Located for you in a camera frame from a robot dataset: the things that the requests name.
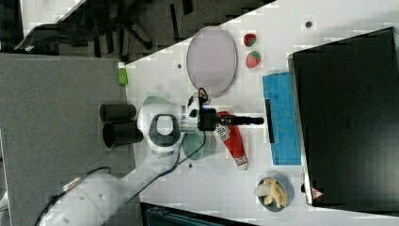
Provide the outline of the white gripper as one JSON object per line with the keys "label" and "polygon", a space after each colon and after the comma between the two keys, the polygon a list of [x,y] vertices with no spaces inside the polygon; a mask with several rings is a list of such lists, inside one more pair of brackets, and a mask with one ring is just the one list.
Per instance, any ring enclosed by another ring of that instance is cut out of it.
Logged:
{"label": "white gripper", "polygon": [[264,118],[252,118],[244,116],[222,115],[217,117],[217,123],[219,125],[262,125],[264,124]]}

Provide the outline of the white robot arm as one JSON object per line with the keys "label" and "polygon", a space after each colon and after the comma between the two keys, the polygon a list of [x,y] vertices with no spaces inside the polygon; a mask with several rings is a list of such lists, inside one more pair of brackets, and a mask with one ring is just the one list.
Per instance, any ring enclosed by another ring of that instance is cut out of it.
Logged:
{"label": "white robot arm", "polygon": [[143,105],[136,121],[146,145],[143,162],[120,178],[97,171],[74,179],[51,199],[35,226],[102,226],[153,181],[181,164],[186,134],[214,131],[218,125],[264,123],[264,118],[219,116],[208,103],[207,96],[195,92],[186,105]]}

